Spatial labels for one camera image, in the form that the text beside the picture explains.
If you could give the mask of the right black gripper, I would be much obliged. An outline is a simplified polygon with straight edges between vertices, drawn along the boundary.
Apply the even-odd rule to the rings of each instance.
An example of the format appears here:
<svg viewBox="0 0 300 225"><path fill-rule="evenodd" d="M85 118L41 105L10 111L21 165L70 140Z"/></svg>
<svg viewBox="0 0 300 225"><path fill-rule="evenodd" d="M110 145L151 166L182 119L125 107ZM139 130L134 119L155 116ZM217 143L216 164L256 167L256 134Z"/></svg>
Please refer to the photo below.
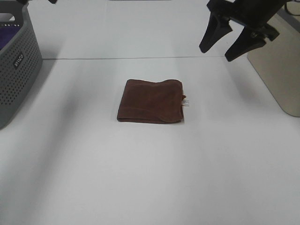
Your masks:
<svg viewBox="0 0 300 225"><path fill-rule="evenodd" d="M244 26L242 32L225 53L228 62L249 51L263 47L265 38L274 40L279 32L268 21L286 3L286 0L210 0L210 17L206 32L199 44L206 53L218 40L232 32L229 21Z"/></svg>

